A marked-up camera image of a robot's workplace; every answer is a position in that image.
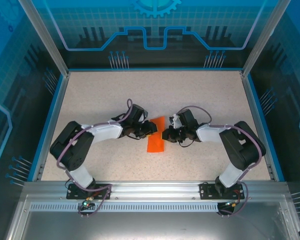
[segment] orange block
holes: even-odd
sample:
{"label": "orange block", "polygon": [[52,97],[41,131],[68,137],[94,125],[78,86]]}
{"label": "orange block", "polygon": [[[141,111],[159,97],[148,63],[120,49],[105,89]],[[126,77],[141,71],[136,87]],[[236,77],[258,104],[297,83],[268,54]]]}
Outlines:
{"label": "orange block", "polygon": [[165,117],[151,119],[155,123],[157,132],[148,137],[147,153],[161,153],[165,151],[165,142],[162,140],[162,132],[165,130]]}

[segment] enclosure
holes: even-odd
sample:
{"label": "enclosure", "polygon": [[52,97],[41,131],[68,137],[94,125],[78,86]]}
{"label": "enclosure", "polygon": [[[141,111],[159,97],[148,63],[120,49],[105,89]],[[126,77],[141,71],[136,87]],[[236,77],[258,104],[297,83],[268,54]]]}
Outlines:
{"label": "enclosure", "polygon": [[[248,123],[266,154],[239,215],[201,199],[229,164],[222,144],[149,153],[127,137],[91,146],[84,164],[111,193],[76,214],[49,148],[67,123],[106,122],[128,98],[165,128],[188,105]],[[300,239],[300,0],[0,2],[0,239],[81,238]]]}

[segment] transparent wall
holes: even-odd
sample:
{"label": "transparent wall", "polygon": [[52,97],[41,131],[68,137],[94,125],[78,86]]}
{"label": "transparent wall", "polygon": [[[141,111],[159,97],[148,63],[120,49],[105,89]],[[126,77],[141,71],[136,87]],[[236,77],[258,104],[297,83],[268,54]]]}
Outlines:
{"label": "transparent wall", "polygon": [[277,0],[34,0],[69,68],[241,68]]}
{"label": "transparent wall", "polygon": [[[18,1],[0,1],[0,240],[29,174],[59,77]],[[13,161],[19,156],[28,162]]]}
{"label": "transparent wall", "polygon": [[284,178],[300,192],[300,0],[289,4],[251,77]]}

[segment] speckled tabletop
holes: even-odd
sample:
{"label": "speckled tabletop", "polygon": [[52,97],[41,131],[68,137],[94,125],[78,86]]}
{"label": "speckled tabletop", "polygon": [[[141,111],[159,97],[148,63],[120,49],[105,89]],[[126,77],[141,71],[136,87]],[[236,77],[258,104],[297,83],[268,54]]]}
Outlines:
{"label": "speckled tabletop", "polygon": [[[169,116],[197,105],[210,112],[213,124],[242,120],[255,131],[237,71],[73,72],[52,140],[70,121],[91,125],[125,113],[128,98],[146,109],[149,119],[166,116],[166,127]],[[200,110],[192,113],[199,123],[208,120]],[[221,143],[195,142],[182,148],[166,142],[161,153],[147,153],[147,144],[147,139],[127,137],[105,140],[91,146],[84,164],[98,181],[202,181],[214,180],[230,163]],[[49,153],[42,180],[67,179]],[[265,160],[244,179],[269,180]]]}

